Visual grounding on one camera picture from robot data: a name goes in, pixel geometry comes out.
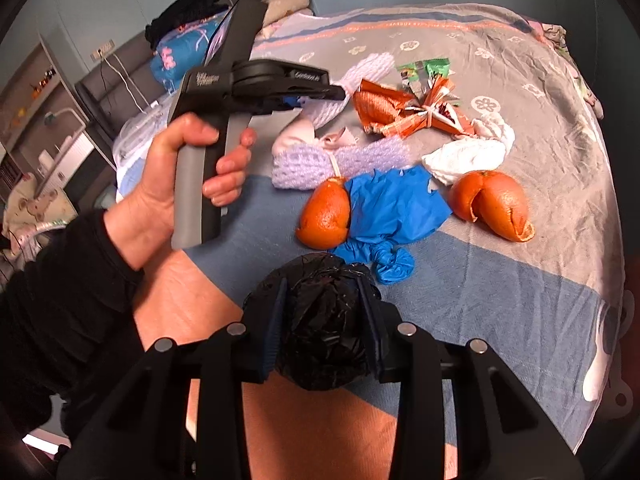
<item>hand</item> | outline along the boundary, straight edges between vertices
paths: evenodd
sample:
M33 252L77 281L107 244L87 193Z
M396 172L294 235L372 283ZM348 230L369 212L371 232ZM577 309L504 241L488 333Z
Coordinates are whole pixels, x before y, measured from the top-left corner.
M154 139L136 188L104 216L111 241L133 269L142 267L174 231L174 187L178 150L185 144L207 146L218 131L194 114L184 114ZM224 206L240 196L251 160L255 132L246 129L240 145L220 158L217 175L202 185L214 205Z
M158 134L146 156L145 169L132 192L141 206L148 209L166 227L174 230L174 185L178 149L184 144L207 146L218 140L218 131L194 114L184 114ZM240 136L240 146L220 158L217 175L202 185L202 193L216 206L225 206L240 196L246 177L244 170L251 160L249 148L255 142L255 132L246 129Z

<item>metal screw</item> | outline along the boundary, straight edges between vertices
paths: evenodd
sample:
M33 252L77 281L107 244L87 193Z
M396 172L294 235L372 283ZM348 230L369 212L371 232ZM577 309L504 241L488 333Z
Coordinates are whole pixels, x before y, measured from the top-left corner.
M489 349L489 345L482 339L472 339L469 348L477 354L484 354Z
M246 332L246 327L242 323L232 323L226 327L226 332L229 335L238 336Z
M154 348L158 351L158 352L166 352L167 350L169 350L172 346L174 345L174 342L171 341L168 337L163 337L162 339L158 339L158 341L156 341L154 343Z
M412 336L418 332L418 329L413 323L403 322L398 325L398 332L405 336Z

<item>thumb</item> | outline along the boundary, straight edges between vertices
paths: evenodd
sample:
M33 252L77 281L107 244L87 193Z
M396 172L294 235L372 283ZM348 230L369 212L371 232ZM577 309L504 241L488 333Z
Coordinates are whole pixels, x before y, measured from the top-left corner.
M161 132L150 148L163 155L175 154L184 144L207 146L218 140L218 131L196 114L187 113L178 117Z
M207 146L218 140L218 131L197 115L188 113L173 121L151 143L140 181L145 193L156 200L174 195L178 150L185 144Z

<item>black plastic bag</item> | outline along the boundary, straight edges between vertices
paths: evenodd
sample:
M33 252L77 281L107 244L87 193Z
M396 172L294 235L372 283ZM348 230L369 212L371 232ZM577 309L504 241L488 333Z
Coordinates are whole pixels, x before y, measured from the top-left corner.
M245 308L264 307L269 291L286 278L276 369L305 390L331 390L369 373L359 276L379 299L368 267L333 254L306 254L272 271L244 300Z

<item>gray bedsheet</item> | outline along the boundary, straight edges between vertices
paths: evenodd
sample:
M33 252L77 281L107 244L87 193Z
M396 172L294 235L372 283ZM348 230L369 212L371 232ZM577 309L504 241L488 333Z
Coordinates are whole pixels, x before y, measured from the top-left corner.
M451 217L409 247L415 272L382 286L384 298L436 338L486 339L577 447L606 380L623 283L616 197L592 110L564 60L521 17L492 6L295 16L256 44L253 56L314 64L338 79L372 52L391 52L397 64L449 57L467 114L501 113L516 141L500 170L526 190L537 231L532 241L515 244ZM383 82L398 85L400 78L393 73ZM242 197L223 235L188 251L237 304L271 269L307 252L293 233L308 193L276 190L270 182L271 143L291 117L254 119L259 140ZM338 126L362 131L351 106L319 133ZM423 130L407 142L418 160L448 140ZM394 386L363 380L350 389L396 413ZM452 409L449 395L447 440L454 443Z

